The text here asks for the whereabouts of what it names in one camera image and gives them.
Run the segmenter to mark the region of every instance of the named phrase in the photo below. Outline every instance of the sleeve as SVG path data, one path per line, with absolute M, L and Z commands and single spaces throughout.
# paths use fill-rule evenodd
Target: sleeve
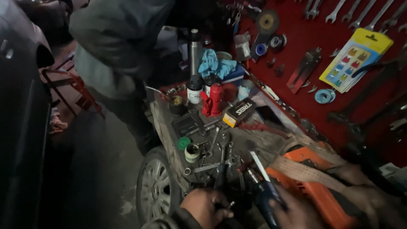
M 71 16 L 70 33 L 115 72 L 146 80 L 158 33 L 173 5 L 173 0 L 91 1 Z
M 172 215 L 146 223 L 141 229 L 202 229 L 185 209 L 179 208 Z

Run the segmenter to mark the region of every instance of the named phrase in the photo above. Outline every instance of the green cap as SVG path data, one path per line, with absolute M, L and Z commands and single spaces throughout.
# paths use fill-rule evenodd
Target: green cap
M 188 137 L 181 137 L 178 140 L 178 148 L 180 150 L 185 150 L 185 148 L 191 143 L 191 139 L 189 139 Z

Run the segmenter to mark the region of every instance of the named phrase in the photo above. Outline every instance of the blue cloth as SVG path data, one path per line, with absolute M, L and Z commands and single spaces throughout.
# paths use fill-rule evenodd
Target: blue cloth
M 203 53 L 202 64 L 199 66 L 198 72 L 202 75 L 202 78 L 213 73 L 223 79 L 230 72 L 236 70 L 236 64 L 235 60 L 218 60 L 213 49 L 206 49 Z

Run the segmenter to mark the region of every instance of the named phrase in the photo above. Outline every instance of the car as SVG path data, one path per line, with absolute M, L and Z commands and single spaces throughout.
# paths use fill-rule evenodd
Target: car
M 72 0 L 15 0 L 28 18 L 44 33 L 68 32 L 69 18 L 73 12 Z
M 37 228 L 49 143 L 50 93 L 38 68 L 54 58 L 41 29 L 13 0 L 0 0 L 0 225 Z

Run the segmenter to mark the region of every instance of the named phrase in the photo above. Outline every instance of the tool wall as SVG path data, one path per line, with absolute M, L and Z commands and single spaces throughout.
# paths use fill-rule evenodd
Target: tool wall
M 361 0 L 359 6 L 353 13 L 349 23 L 342 22 L 342 17 L 346 15 L 355 0 L 345 1 L 342 8 L 337 14 L 336 20 L 326 22 L 326 18 L 337 7 L 339 0 L 324 0 L 319 7 L 319 14 L 315 19 L 307 20 L 303 17 L 308 0 L 269 0 L 264 9 L 274 9 L 277 11 L 280 25 L 276 34 L 285 34 L 287 44 L 279 53 L 267 52 L 261 56 L 256 63 L 250 60 L 250 72 L 259 80 L 268 85 L 285 103 L 299 112 L 301 118 L 309 119 L 316 129 L 336 148 L 342 148 L 350 141 L 347 124 L 337 124 L 328 122 L 326 116 L 329 112 L 340 111 L 349 104 L 367 84 L 373 76 L 378 74 L 381 69 L 369 70 L 362 79 L 353 86 L 348 92 L 343 94 L 337 92 L 334 101 L 327 104 L 319 104 L 315 100 L 315 92 L 307 93 L 315 85 L 319 89 L 332 89 L 332 87 L 319 80 L 321 74 L 332 62 L 333 57 L 329 57 L 336 48 L 341 49 L 353 34 L 353 29 L 349 29 L 349 24 L 356 21 L 362 11 L 366 8 L 370 0 Z M 369 25 L 378 12 L 388 0 L 377 0 L 373 7 L 360 23 L 364 28 Z M 382 23 L 391 18 L 394 12 L 403 4 L 404 0 L 394 0 L 384 15 L 376 23 L 374 31 L 379 31 Z M 394 59 L 399 53 L 401 47 L 407 41 L 407 30 L 398 32 L 399 26 L 407 23 L 407 12 L 398 20 L 397 25 L 390 28 L 386 35 L 394 41 L 394 44 L 383 55 L 381 61 L 385 62 Z M 242 17 L 240 22 L 239 34 L 246 31 L 252 35 L 252 43 L 257 35 L 255 23 L 249 17 Z M 312 48 L 321 48 L 321 61 L 315 70 L 311 73 L 308 80 L 311 82 L 308 86 L 300 88 L 296 94 L 287 87 L 287 82 L 294 70 L 297 68 L 304 54 Z M 275 58 L 273 68 L 267 67 L 267 62 Z M 276 77 L 274 69 L 284 64 L 282 77 Z M 359 105 L 350 117 L 353 123 L 363 123 L 369 117 L 377 113 L 387 102 L 390 102 L 396 95 L 407 91 L 407 74 L 406 70 L 398 78 L 387 81 L 366 101 Z M 366 138 L 366 145 L 380 149 L 384 159 L 393 164 L 403 167 L 407 166 L 407 138 L 397 141 L 392 137 L 389 124 L 399 118 L 389 116 L 376 122 L 369 130 Z

